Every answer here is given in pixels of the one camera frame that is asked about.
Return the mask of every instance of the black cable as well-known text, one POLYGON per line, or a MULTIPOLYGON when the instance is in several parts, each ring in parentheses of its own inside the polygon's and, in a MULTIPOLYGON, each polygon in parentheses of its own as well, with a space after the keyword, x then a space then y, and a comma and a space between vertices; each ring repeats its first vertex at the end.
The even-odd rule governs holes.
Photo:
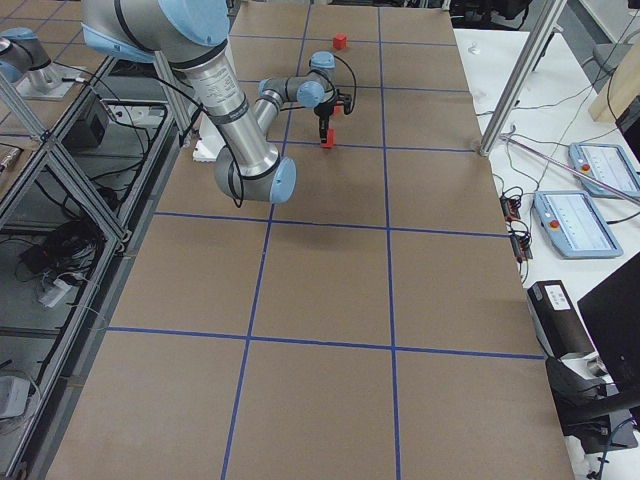
POLYGON ((533 183, 536 184, 536 188, 535 191, 538 191, 540 189, 540 181, 535 179, 533 176, 529 175, 526 172, 523 172, 522 170, 517 169, 516 167, 513 166, 513 158, 511 157, 511 151, 509 150, 509 141, 507 141, 506 145, 506 151, 507 151, 507 158, 509 159, 509 166, 511 167, 511 169, 516 172, 519 173, 520 175, 528 178, 529 180, 531 180, 533 183))
POLYGON ((504 178, 502 178, 500 175, 498 175, 497 173, 492 173, 492 175, 497 178, 498 180, 500 180, 500 183, 502 184, 500 186, 500 195, 504 194, 504 178))
POLYGON ((240 165, 238 164, 238 160, 236 159, 235 154, 229 148, 229 144, 227 143, 227 148, 229 149, 229 153, 231 153, 231 164, 229 165, 229 191, 231 192, 231 198, 233 199, 233 203, 236 208, 242 208, 242 204, 244 203, 244 178, 242 177, 242 172, 240 171, 240 165), (234 170, 238 171, 238 178, 240 179, 240 195, 236 192, 236 187, 234 183, 234 170))
POLYGON ((5 238, 4 240, 0 240, 0 245, 2 245, 3 243, 11 242, 26 243, 27 245, 31 246, 38 245, 37 243, 30 242, 29 240, 24 240, 22 238, 13 238, 12 236, 10 236, 9 238, 5 238))
POLYGON ((303 106, 297 106, 297 107, 285 107, 285 108, 281 108, 280 111, 281 112, 286 112, 288 110, 303 110, 307 107, 303 107, 303 106))
POLYGON ((349 115, 351 112, 353 112, 353 109, 356 108, 356 95, 358 94, 358 81, 356 79, 356 74, 351 68, 351 66, 339 56, 334 55, 334 57, 336 60, 341 62, 345 67, 347 67, 347 70, 349 70, 349 73, 351 73, 351 78, 353 78, 353 98, 351 101, 351 107, 349 108, 349 111, 347 111, 346 108, 344 109, 344 114, 349 115))
POLYGON ((633 215, 629 215, 628 217, 621 218, 619 220, 610 220, 607 222, 607 225, 617 225, 618 223, 626 222, 627 220, 636 218, 638 215, 640 215, 640 211, 634 213, 633 215))
MULTIPOLYGON (((118 121, 118 120, 114 120, 114 119, 111 119, 111 121, 112 121, 113 123, 115 123, 116 125, 120 125, 121 127, 131 128, 132 130, 137 130, 137 131, 143 131, 143 132, 144 132, 145 137, 147 137, 147 148, 150 148, 150 147, 151 147, 151 137, 149 136, 149 132, 147 131, 147 129, 146 129, 146 128, 144 128, 144 127, 138 127, 138 126, 133 125, 133 124, 132 124, 132 125, 129 125, 129 124, 122 123, 122 122, 120 122, 120 121, 118 121)), ((144 150, 144 146, 142 146, 142 145, 140 145, 140 146, 142 147, 142 154, 144 155, 144 152, 145 152, 145 150, 144 150)))
POLYGON ((5 147, 11 147, 11 148, 19 148, 22 150, 22 147, 19 147, 18 145, 11 145, 10 143, 0 142, 0 145, 3 145, 5 147))
POLYGON ((42 186, 42 184, 38 181, 35 180, 33 182, 36 187, 38 187, 38 189, 40 190, 40 192, 42 192, 42 194, 54 205, 57 205, 58 207, 60 207, 60 211, 64 214, 65 217, 67 218, 71 218, 74 220, 77 220, 80 218, 80 215, 78 215, 75 212, 72 212, 71 210, 69 210, 69 208, 64 204, 64 202, 59 202, 58 200, 56 200, 55 198, 53 198, 49 192, 47 192, 47 190, 42 186))
POLYGON ((191 102, 193 105, 195 105, 196 108, 198 109, 202 109, 202 111, 205 114, 208 114, 208 112, 206 111, 206 108, 204 105, 202 105, 201 103, 198 103, 194 98, 192 98, 191 96, 187 95, 186 93, 184 93, 182 90, 180 90, 178 87, 176 87, 175 85, 172 85, 171 83, 161 79, 160 77, 158 77, 157 75, 154 75, 152 73, 149 72, 144 72, 141 71, 142 75, 144 75, 145 77, 148 78, 153 78, 154 80, 157 80, 158 82, 160 82, 161 84, 165 85, 166 87, 170 88, 171 90, 173 90, 174 92, 176 92, 179 95, 182 95, 185 99, 187 99, 189 102, 191 102))
POLYGON ((600 457, 600 469, 596 473, 595 477, 591 477, 591 478, 594 478, 595 480, 602 480, 602 473, 604 472, 604 465, 607 463, 607 454, 609 453, 609 450, 611 449, 611 445, 613 445, 613 439, 615 438, 615 436, 617 435, 617 433, 620 431, 620 429, 622 427, 624 427, 626 424, 634 422, 634 421, 635 421, 635 419, 633 417, 627 418, 626 420, 623 420, 622 422, 620 422, 613 430, 611 430, 611 433, 607 437, 607 443, 604 446, 604 451, 602 452, 602 457, 600 457))
POLYGON ((526 135, 522 135, 520 133, 513 133, 513 134, 510 135, 510 137, 525 138, 527 140, 530 140, 530 141, 532 141, 534 143, 539 143, 541 145, 559 145, 561 147, 569 148, 569 145, 567 145, 565 143, 536 140, 535 138, 527 137, 526 135))

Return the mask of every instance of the black device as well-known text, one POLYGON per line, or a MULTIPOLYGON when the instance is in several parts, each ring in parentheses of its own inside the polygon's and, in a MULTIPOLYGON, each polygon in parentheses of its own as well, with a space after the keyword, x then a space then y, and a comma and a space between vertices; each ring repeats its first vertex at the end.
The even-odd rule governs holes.
POLYGON ((578 301, 600 357, 640 419, 640 253, 578 301))
POLYGON ((594 352, 589 336, 560 280, 534 283, 528 290, 538 339, 555 358, 582 358, 594 352))
POLYGON ((94 148, 102 143, 109 124, 109 114, 96 95, 82 109, 62 143, 69 149, 94 148))
POLYGON ((464 28, 491 30, 519 30, 529 14, 529 5, 533 0, 452 0, 449 7, 453 25, 464 28), (514 20, 523 13, 519 27, 513 28, 492 22, 497 13, 506 20, 514 20))
POLYGON ((640 254, 578 301, 578 310, 614 380, 586 380, 557 359, 547 374, 565 435, 574 435, 587 453, 637 447, 626 423, 610 446, 609 435, 633 416, 640 419, 640 254))
POLYGON ((548 358, 545 366, 565 436, 578 438, 586 453, 638 446, 633 426, 628 423, 620 428, 615 441, 608 445, 612 430, 629 418, 628 410, 618 409, 611 403, 617 402, 621 395, 615 385, 609 385, 600 378, 582 378, 556 358, 548 358), (594 406, 601 411, 593 411, 594 406))

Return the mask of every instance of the metal pole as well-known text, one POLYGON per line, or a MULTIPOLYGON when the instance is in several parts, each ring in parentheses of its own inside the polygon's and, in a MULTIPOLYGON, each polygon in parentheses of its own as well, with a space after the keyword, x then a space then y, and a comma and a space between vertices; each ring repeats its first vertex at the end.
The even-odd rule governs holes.
MULTIPOLYGON (((164 80, 167 83, 170 83, 175 88, 180 88, 176 85, 175 78, 173 76, 173 72, 171 71, 171 67, 169 66, 169 62, 167 61, 167 57, 164 56, 162 52, 156 52, 156 61, 154 62, 156 67, 156 73, 158 77, 164 80)), ((171 106, 171 110, 174 118, 176 119, 176 123, 178 124, 178 128, 181 132, 184 132, 189 128, 189 124, 191 123, 191 116, 185 106, 185 100, 181 95, 178 95, 173 88, 167 87, 166 85, 162 85, 162 90, 169 101, 169 105, 171 106)))
POLYGON ((524 143, 520 143, 516 140, 512 140, 511 137, 509 135, 506 134, 502 134, 500 135, 500 140, 504 140, 506 142, 509 143, 513 143, 514 145, 516 145, 517 147, 520 147, 521 149, 529 152, 529 153, 533 153, 534 155, 545 159, 547 162, 552 163, 553 165, 562 168, 563 170, 566 170, 567 172, 571 173, 572 175, 575 175, 576 177, 582 178, 584 180, 587 180, 597 186, 599 186, 600 188, 603 188, 604 190, 607 190, 611 193, 613 193, 616 197, 622 198, 623 200, 627 200, 631 203, 633 203, 634 205, 637 205, 640 207, 640 198, 635 198, 632 197, 631 195, 628 195, 626 193, 624 193, 621 190, 618 190, 617 188, 612 187, 611 185, 601 182, 600 180, 598 180, 597 178, 593 178, 590 177, 589 175, 582 173, 580 170, 576 170, 574 168, 571 168, 568 165, 565 165, 564 163, 558 162, 557 160, 551 158, 548 155, 545 155, 543 153, 538 152, 537 150, 531 148, 528 145, 525 145, 524 143))
POLYGON ((511 77, 509 77, 507 85, 504 87, 495 112, 484 132, 479 148, 480 155, 486 157, 495 145, 498 135, 504 128, 507 118, 520 96, 524 82, 542 54, 545 43, 549 35, 551 35, 553 27, 566 3, 567 0, 547 0, 545 3, 540 18, 538 18, 533 31, 529 34, 529 38, 527 38, 527 42, 522 48, 516 66, 513 68, 511 77))
POLYGON ((2 74, 0 74, 0 98, 7 104, 9 110, 18 117, 27 131, 42 141, 42 136, 46 132, 45 126, 2 74))

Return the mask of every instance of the cardboard table surface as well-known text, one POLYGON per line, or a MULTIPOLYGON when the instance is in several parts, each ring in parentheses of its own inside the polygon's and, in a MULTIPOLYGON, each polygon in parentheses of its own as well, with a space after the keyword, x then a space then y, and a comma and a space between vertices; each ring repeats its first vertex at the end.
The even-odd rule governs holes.
POLYGON ((244 4, 243 87, 336 33, 356 109, 277 119, 290 202, 178 158, 47 478, 573 478, 448 15, 244 4))

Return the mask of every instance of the computer monitor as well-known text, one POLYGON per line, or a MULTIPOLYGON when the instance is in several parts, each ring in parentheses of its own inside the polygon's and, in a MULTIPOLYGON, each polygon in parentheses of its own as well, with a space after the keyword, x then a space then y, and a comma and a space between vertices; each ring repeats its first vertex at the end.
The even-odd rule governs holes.
POLYGON ((587 331, 621 393, 640 420, 640 254, 578 301, 587 331))
POLYGON ((555 358, 547 375, 565 435, 587 453, 638 446, 630 413, 640 420, 640 254, 578 301, 587 331, 614 384, 585 379, 555 358), (618 425, 615 442, 609 434, 618 425))

